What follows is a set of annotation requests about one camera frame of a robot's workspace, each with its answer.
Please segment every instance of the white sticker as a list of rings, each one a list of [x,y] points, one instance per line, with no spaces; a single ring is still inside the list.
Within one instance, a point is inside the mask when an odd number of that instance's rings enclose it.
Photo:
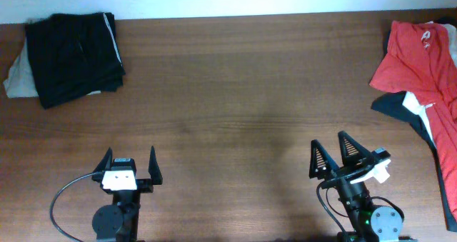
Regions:
[[[124,161],[130,161],[130,158],[116,158],[116,159],[114,159],[114,162],[124,162]]]
[[[380,147],[380,148],[375,150],[376,153],[382,153],[384,151],[385,151],[385,148],[383,148],[383,147]]]
[[[105,171],[101,184],[112,191],[138,189],[134,171]]]

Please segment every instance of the wood grain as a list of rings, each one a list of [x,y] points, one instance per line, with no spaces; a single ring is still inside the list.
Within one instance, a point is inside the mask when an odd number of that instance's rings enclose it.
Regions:
[[[117,21],[127,75],[116,93],[43,110],[0,96],[1,241],[64,241],[49,204],[94,169],[108,147],[147,177],[155,145],[164,184],[141,199],[146,241],[272,241],[333,236],[338,226],[308,178],[310,141],[340,163],[336,133],[393,155],[389,180],[367,183],[406,214],[402,234],[455,241],[446,231],[431,152],[414,131],[370,110],[368,82],[392,20],[455,10]],[[0,76],[20,52],[23,26],[0,26]],[[336,192],[331,203],[342,209]],[[91,219],[110,196],[91,181],[70,188],[56,220],[93,241]],[[347,220],[342,220],[349,227]]]

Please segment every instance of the red shirt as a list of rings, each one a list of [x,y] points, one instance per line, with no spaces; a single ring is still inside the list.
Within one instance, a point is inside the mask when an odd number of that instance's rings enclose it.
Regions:
[[[457,219],[457,68],[440,24],[393,22],[387,55],[370,86],[413,92],[426,109],[443,173],[449,207]]]

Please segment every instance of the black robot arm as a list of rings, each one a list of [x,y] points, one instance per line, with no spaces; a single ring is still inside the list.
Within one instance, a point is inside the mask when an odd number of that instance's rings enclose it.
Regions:
[[[111,205],[102,206],[92,219],[92,228],[100,242],[133,242],[136,241],[140,209],[140,195],[152,193],[153,185],[161,185],[162,174],[156,160],[156,152],[151,147],[149,156],[149,174],[151,178],[136,179],[135,160],[116,158],[112,150],[95,168],[92,180],[100,183],[101,189],[113,195]]]
[[[381,242],[381,241],[415,241],[400,238],[403,228],[403,211],[389,200],[381,197],[370,197],[364,181],[370,177],[383,183],[389,174],[386,171],[390,163],[390,154],[379,148],[370,152],[346,132],[338,133],[343,159],[339,167],[317,141],[311,142],[310,178],[323,179],[318,188],[319,201],[332,219],[340,226],[338,241],[343,242]],[[339,200],[351,221],[354,232],[346,232],[336,217],[329,211],[320,196],[320,188],[335,188]],[[373,199],[381,199],[390,206],[378,206]]]

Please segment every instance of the black cable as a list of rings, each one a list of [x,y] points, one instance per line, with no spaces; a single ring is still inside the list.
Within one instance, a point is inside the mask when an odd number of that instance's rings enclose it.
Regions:
[[[348,216],[345,216],[344,214],[339,213],[339,212],[338,212],[337,210],[335,210],[335,209],[333,208],[333,206],[330,204],[330,202],[328,201],[328,190],[329,190],[329,189],[330,189],[330,188],[327,188],[327,190],[326,190],[326,200],[327,200],[327,204],[328,204],[328,206],[330,207],[330,209],[332,209],[336,214],[338,214],[338,215],[341,216],[341,217],[349,218]]]
[[[389,205],[392,206],[392,208],[394,208],[396,211],[398,211],[398,213],[401,216],[401,220],[402,221],[405,220],[405,214],[403,213],[403,211],[398,206],[396,206],[394,203],[390,202],[387,198],[384,198],[382,196],[372,196],[371,199],[379,199],[379,200],[382,200],[382,201],[388,203]]]
[[[70,183],[66,184],[66,185],[65,185],[59,192],[57,192],[57,194],[54,196],[54,198],[52,199],[52,202],[51,202],[51,206],[49,207],[49,217],[51,218],[51,222],[52,222],[52,224],[54,225],[54,227],[56,227],[57,231],[59,231],[60,233],[62,233],[65,237],[70,238],[72,241],[83,242],[82,240],[79,240],[79,239],[73,237],[72,235],[68,234],[67,232],[65,232],[65,231],[56,223],[56,220],[54,220],[54,214],[53,214],[54,204],[56,203],[57,198],[62,194],[62,192],[64,192],[64,190],[67,189],[69,186],[71,186],[73,183],[76,183],[77,181],[80,181],[80,180],[83,179],[83,178],[87,178],[87,177],[90,177],[90,176],[93,176],[93,175],[96,175],[96,174],[102,174],[102,172],[89,173],[89,174],[83,175],[83,176],[81,176],[81,177],[79,177],[79,178],[75,178],[73,181],[71,181]]]
[[[344,238],[344,241],[347,241],[347,238],[348,238],[348,234],[346,232],[346,230],[344,229],[344,227],[341,225],[341,223],[338,221],[338,219],[332,214],[332,212],[330,212],[330,210],[327,208],[326,204],[323,202],[322,198],[321,198],[321,193],[320,193],[320,189],[322,187],[322,185],[325,183],[325,181],[322,181],[320,182],[319,185],[317,185],[317,188],[316,188],[316,194],[317,194],[317,199],[319,199],[319,202],[321,202],[321,205],[323,207],[323,209],[329,214],[329,216],[336,222],[336,224],[338,225],[338,227],[340,227],[341,231],[343,232],[343,238]]]

